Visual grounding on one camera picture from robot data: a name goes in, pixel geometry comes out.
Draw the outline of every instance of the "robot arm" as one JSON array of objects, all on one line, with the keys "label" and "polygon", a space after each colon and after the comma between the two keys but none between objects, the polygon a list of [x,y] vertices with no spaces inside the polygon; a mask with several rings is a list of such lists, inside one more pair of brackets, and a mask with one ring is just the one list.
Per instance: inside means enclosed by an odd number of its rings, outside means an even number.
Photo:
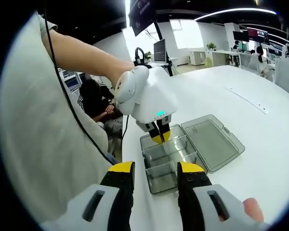
[{"label": "robot arm", "polygon": [[165,84],[169,78],[161,67],[149,70],[140,65],[124,72],[115,88],[118,109],[135,118],[156,143],[169,139],[171,115],[177,110],[176,97]]}]

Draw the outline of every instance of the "container lid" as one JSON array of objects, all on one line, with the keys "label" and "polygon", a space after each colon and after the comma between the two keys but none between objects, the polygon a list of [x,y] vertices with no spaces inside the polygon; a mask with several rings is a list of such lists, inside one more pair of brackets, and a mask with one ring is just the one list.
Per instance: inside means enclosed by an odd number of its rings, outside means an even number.
[{"label": "container lid", "polygon": [[213,115],[182,123],[181,127],[209,172],[225,166],[245,150],[237,137]]}]

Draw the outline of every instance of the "window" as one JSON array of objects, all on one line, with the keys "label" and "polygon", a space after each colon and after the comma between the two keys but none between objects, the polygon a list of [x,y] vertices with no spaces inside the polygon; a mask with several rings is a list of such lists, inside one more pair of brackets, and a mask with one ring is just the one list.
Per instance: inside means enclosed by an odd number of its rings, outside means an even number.
[{"label": "window", "polygon": [[194,20],[170,20],[178,49],[202,48],[199,25]]},{"label": "window", "polygon": [[135,36],[133,28],[129,27],[122,30],[127,49],[129,51],[132,60],[135,59],[135,49],[140,47],[144,53],[150,51],[154,53],[153,44],[159,41],[158,33],[154,24],[151,24],[144,31],[142,31],[138,36]]}]

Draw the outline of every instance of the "green led light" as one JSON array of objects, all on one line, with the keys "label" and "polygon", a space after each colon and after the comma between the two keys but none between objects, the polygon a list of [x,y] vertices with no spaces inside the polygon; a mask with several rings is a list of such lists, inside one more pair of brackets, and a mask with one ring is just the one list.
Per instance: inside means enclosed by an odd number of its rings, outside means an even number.
[{"label": "green led light", "polygon": [[156,115],[157,115],[157,116],[161,116],[162,114],[165,114],[165,112],[164,112],[164,111],[160,111],[160,112],[157,113]]}]

